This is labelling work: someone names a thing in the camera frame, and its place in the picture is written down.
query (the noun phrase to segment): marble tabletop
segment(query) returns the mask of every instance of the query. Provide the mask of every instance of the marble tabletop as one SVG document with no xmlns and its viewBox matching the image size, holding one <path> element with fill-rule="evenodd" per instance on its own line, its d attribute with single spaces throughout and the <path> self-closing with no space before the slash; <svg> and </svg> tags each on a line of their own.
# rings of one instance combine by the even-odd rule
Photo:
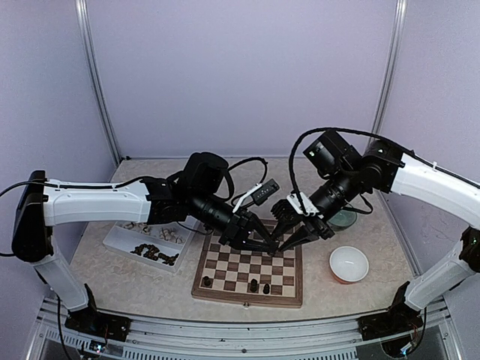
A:
<svg viewBox="0 0 480 360">
<path fill-rule="evenodd" d="M 239 159 L 227 159 L 234 164 Z M 113 177 L 123 182 L 136 176 L 166 177 L 181 170 L 185 159 L 126 160 Z M 260 163 L 248 163 L 232 171 L 236 193 L 246 191 L 262 175 Z M 300 189 L 311 194 L 322 180 L 305 159 L 295 159 L 295 174 Z M 274 178 L 281 190 L 260 207 L 252 207 L 260 218 L 272 218 L 270 208 L 291 190 L 287 159 L 268 159 L 268 177 Z M 220 189 L 227 194 L 226 187 Z M 412 277 L 394 228 L 383 209 L 378 194 L 367 196 L 373 214 L 359 215 L 349 229 L 338 232 L 327 241 L 303 245 L 304 301 L 299 309 L 270 307 L 243 308 L 193 299 L 191 289 L 203 245 L 196 235 L 187 250 L 180 269 L 175 273 L 160 270 L 107 250 L 102 241 L 113 223 L 90 223 L 73 256 L 71 266 L 79 279 L 87 283 L 99 308 L 180 320 L 215 322 L 272 322 L 314 320 L 358 314 L 388 307 L 397 288 Z M 365 206 L 360 199 L 354 206 Z M 330 253 L 337 247 L 352 245 L 365 253 L 370 263 L 367 277 L 359 283 L 342 285 L 329 269 Z"/>
</svg>

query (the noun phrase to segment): white tray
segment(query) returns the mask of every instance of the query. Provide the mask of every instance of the white tray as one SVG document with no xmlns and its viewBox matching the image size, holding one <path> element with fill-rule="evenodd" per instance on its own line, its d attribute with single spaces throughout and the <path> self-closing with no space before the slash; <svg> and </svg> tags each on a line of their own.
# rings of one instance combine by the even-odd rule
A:
<svg viewBox="0 0 480 360">
<path fill-rule="evenodd" d="M 167 270 L 168 272 L 176 272 L 179 270 L 188 246 L 190 246 L 192 238 L 195 235 L 195 232 L 184 229 L 177 223 L 150 225 L 149 227 L 151 228 L 151 235 L 140 233 L 134 229 L 124 229 L 122 227 L 124 224 L 126 223 L 123 221 L 115 223 L 115 226 L 110 230 L 108 235 L 103 240 L 103 245 L 105 245 L 105 247 L 110 251 L 123 255 L 124 257 L 129 257 L 130 259 L 140 261 L 141 263 L 145 263 L 147 265 L 155 266 L 159 269 Z M 198 229 L 200 222 L 194 217 L 189 216 L 182 224 L 186 227 L 196 230 Z M 184 239 L 184 243 L 176 244 L 174 242 L 165 241 L 162 238 L 156 237 L 155 235 L 161 231 L 161 228 L 174 229 L 175 235 L 181 236 Z M 152 259 L 136 255 L 135 253 L 131 253 L 131 251 L 135 250 L 136 246 L 141 244 L 155 245 L 160 249 L 161 253 L 164 253 L 169 257 L 173 257 L 178 254 L 178 258 L 175 261 L 175 264 L 170 266 L 163 264 L 162 259 L 154 261 Z"/>
</svg>

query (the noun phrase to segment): wooden chessboard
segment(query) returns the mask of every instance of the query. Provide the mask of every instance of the wooden chessboard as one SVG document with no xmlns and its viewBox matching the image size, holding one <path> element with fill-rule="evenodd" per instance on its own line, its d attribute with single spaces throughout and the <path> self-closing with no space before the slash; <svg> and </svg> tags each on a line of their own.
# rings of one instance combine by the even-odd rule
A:
<svg viewBox="0 0 480 360">
<path fill-rule="evenodd" d="M 269 232 L 276 224 L 274 220 L 262 222 Z M 292 233 L 293 230 L 285 234 L 283 241 Z M 223 246 L 218 243 L 220 235 L 219 232 L 214 232 L 205 237 L 192 288 L 195 299 L 276 308 L 302 306 L 302 247 L 271 257 L 267 253 L 240 251 Z M 250 237 L 261 239 L 256 232 Z M 211 278 L 209 286 L 203 283 L 205 276 Z M 256 279 L 259 284 L 256 292 L 251 292 L 250 289 L 252 279 Z M 263 293 L 265 284 L 270 285 L 268 295 Z"/>
</svg>

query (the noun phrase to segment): black chess piece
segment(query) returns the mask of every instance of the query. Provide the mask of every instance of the black chess piece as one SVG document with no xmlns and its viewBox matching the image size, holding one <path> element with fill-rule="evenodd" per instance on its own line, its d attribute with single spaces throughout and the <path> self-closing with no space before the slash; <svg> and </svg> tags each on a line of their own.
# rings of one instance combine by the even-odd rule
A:
<svg viewBox="0 0 480 360">
<path fill-rule="evenodd" d="M 257 290 L 258 290 L 258 281 L 255 279 L 252 279 L 252 281 L 250 282 L 250 291 L 252 293 L 256 293 Z"/>
<path fill-rule="evenodd" d="M 204 276 L 203 277 L 203 286 L 204 287 L 209 287 L 210 285 L 212 285 L 212 279 L 208 276 Z"/>
</svg>

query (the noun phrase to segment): white wall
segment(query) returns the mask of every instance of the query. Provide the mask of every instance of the white wall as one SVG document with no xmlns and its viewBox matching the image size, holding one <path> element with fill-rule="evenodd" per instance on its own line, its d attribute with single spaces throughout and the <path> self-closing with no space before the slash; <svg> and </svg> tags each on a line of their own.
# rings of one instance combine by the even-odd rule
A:
<svg viewBox="0 0 480 360">
<path fill-rule="evenodd" d="M 480 182 L 480 2 L 409 0 L 382 134 L 440 166 Z M 422 271 L 458 242 L 467 225 L 419 201 L 389 196 Z M 478 360 L 480 278 L 445 300 L 466 353 Z"/>
<path fill-rule="evenodd" d="M 114 166 L 102 132 L 74 1 L 0 1 L 0 189 L 32 170 L 72 181 L 107 181 Z M 1 198 L 0 252 L 10 253 L 21 194 Z M 82 224 L 55 234 L 71 258 Z M 0 349 L 20 359 L 46 287 L 33 268 L 0 258 Z"/>
<path fill-rule="evenodd" d="M 123 155 L 287 155 L 319 126 L 373 126 L 388 1 L 89 1 Z M 366 140 L 354 138 L 363 149 Z"/>
</svg>

